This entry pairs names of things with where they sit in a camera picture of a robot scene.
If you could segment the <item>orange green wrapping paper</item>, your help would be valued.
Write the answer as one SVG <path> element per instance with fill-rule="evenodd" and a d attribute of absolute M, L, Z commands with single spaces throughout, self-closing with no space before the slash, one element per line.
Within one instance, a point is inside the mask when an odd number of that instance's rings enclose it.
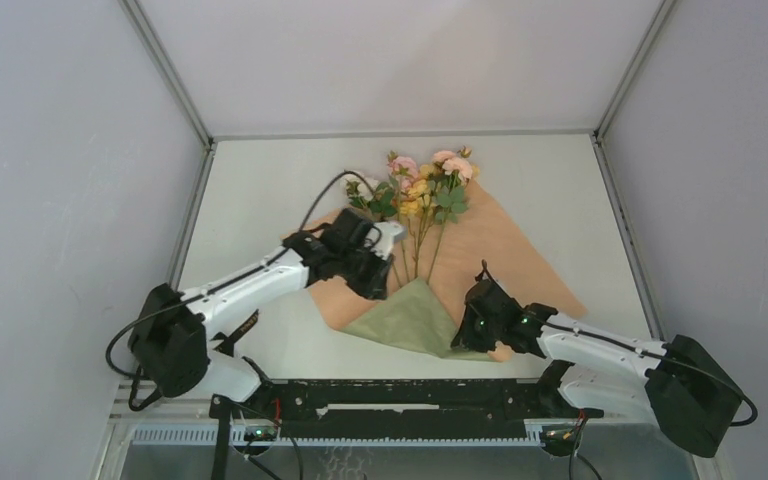
<path fill-rule="evenodd" d="M 504 362 L 512 350 L 495 343 L 488 352 L 453 349 L 465 295 L 482 269 L 521 305 L 541 303 L 576 319 L 585 305 L 536 250 L 500 203 L 476 182 L 466 189 L 468 209 L 455 223 L 435 226 L 420 255 L 395 251 L 388 297 L 370 301 L 334 277 L 308 292 L 333 331 L 351 339 L 442 359 Z"/>

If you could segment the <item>yellow fake flower stem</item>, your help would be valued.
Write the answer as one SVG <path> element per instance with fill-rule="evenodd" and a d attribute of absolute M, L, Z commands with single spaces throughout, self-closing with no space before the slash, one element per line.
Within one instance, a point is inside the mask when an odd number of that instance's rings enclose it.
<path fill-rule="evenodd" d="M 419 276 L 421 249 L 433 220 L 435 178 L 441 172 L 436 163 L 419 165 L 410 157 L 397 156 L 390 165 L 399 185 L 398 210 L 413 236 L 413 275 Z"/>

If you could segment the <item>pink fake flower stem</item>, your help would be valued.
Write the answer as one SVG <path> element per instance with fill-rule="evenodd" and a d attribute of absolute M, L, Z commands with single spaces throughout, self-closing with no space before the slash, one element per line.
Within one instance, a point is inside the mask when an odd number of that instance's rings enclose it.
<path fill-rule="evenodd" d="M 438 151 L 431 157 L 427 181 L 433 203 L 431 219 L 439 227 L 439 233 L 426 277 L 428 283 L 433 278 L 447 226 L 457 223 L 469 208 L 466 189 L 480 171 L 470 162 L 471 156 L 472 148 L 464 145 L 456 151 Z"/>
<path fill-rule="evenodd" d="M 416 279 L 419 276 L 419 204 L 411 192 L 419 178 L 419 168 L 412 158 L 395 151 L 389 152 L 387 166 L 389 181 L 396 192 L 397 217 L 409 234 L 410 253 L 403 253 L 405 270 L 411 279 Z"/>

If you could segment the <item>white fake flower stem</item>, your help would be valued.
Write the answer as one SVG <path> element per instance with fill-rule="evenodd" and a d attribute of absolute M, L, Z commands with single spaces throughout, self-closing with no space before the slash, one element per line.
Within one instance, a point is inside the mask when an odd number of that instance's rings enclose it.
<path fill-rule="evenodd" d="M 348 175 L 341 185 L 349 205 L 370 218 L 383 221 L 396 217 L 396 192 L 390 183 Z"/>

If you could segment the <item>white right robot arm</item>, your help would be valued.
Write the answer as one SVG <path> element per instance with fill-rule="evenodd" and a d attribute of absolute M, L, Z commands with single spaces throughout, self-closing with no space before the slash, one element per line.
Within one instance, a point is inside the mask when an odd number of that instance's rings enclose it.
<path fill-rule="evenodd" d="M 488 353 L 504 345 L 546 360 L 537 397 L 548 416 L 618 415 L 656 426 L 704 458 L 715 456 L 730 428 L 758 418 L 754 402 L 691 337 L 624 337 L 549 305 L 521 305 L 488 269 L 475 280 L 452 348 Z"/>

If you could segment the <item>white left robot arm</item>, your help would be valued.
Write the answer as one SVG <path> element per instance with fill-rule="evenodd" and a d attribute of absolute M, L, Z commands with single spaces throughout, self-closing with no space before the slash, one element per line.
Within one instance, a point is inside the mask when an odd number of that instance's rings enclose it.
<path fill-rule="evenodd" d="M 374 222 L 345 208 L 224 278 L 183 291 L 167 283 L 153 288 L 140 316 L 114 337 L 128 339 L 138 363 L 132 384 L 154 384 L 148 398 L 130 409 L 201 390 L 234 401 L 250 417 L 265 414 L 273 392 L 252 361 L 236 357 L 240 328 L 267 303 L 333 277 L 364 299 L 386 299 L 393 250 L 406 235 L 398 222 Z"/>

